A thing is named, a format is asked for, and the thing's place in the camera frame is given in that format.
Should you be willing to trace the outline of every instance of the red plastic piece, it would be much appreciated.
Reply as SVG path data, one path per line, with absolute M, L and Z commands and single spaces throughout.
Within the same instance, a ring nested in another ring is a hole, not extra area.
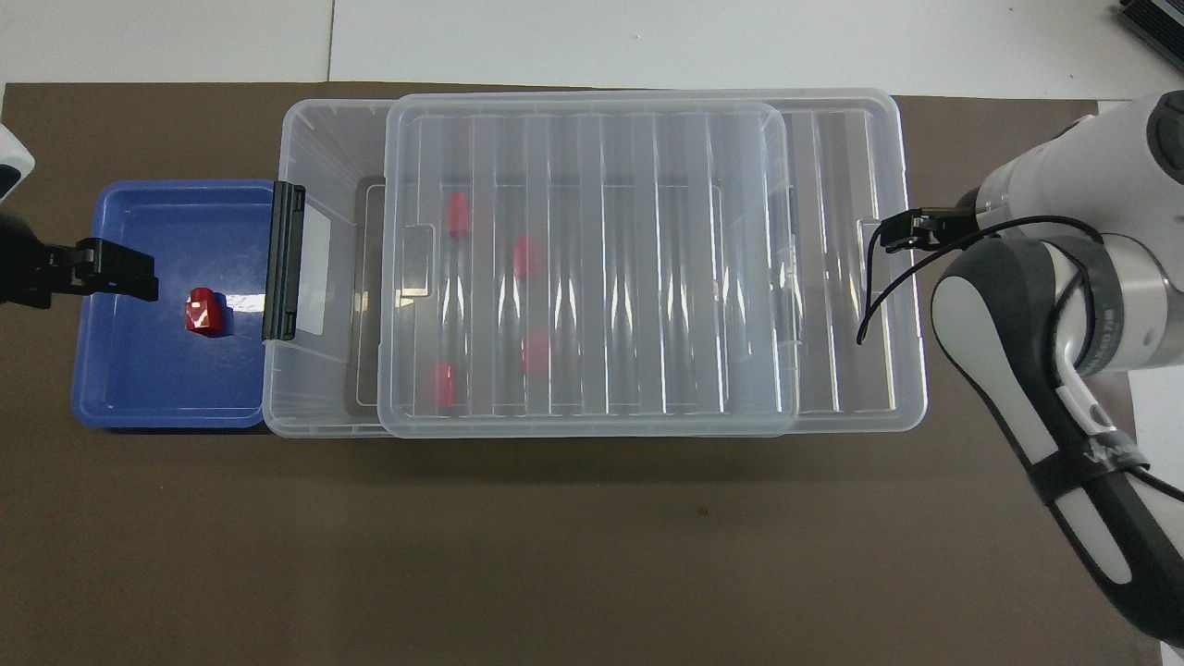
M 436 406 L 445 409 L 456 406 L 456 379 L 452 376 L 451 363 L 436 364 Z
M 448 235 L 461 238 L 472 232 L 472 214 L 469 211 L 469 197 L 464 192 L 452 192 L 445 209 Z
M 185 301 L 185 327 L 202 335 L 217 335 L 223 332 L 221 305 L 208 287 L 198 287 L 189 292 L 189 300 Z
M 543 245 L 526 233 L 514 241 L 514 276 L 530 277 L 546 270 Z
M 551 339 L 546 328 L 528 331 L 522 338 L 522 374 L 546 377 L 551 360 Z

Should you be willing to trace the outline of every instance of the transparent plastic lid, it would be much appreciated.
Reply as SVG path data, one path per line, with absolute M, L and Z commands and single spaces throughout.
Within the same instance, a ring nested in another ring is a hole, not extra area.
M 397 436 L 900 430 L 924 414 L 915 292 L 855 345 L 866 239 L 905 206 L 887 96 L 408 96 L 386 185 L 378 412 Z

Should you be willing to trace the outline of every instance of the black velcro strap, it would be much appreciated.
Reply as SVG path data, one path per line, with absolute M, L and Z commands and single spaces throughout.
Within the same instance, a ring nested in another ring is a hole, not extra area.
M 1126 433 L 1111 430 L 1086 437 L 1032 465 L 1028 480 L 1048 506 L 1088 481 L 1132 467 L 1148 467 L 1147 459 Z

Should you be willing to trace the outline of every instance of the clear plastic container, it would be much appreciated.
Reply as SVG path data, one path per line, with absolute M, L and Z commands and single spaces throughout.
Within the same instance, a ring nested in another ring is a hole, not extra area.
M 905 209 L 882 94 L 413 95 L 387 147 L 377 402 L 395 436 L 903 430 L 925 412 L 915 290 L 855 345 L 867 238 Z M 880 262 L 876 288 L 910 260 Z
M 388 436 L 378 418 L 390 100 L 305 100 L 284 117 L 279 179 L 307 188 L 300 312 L 264 346 L 263 416 L 285 437 Z

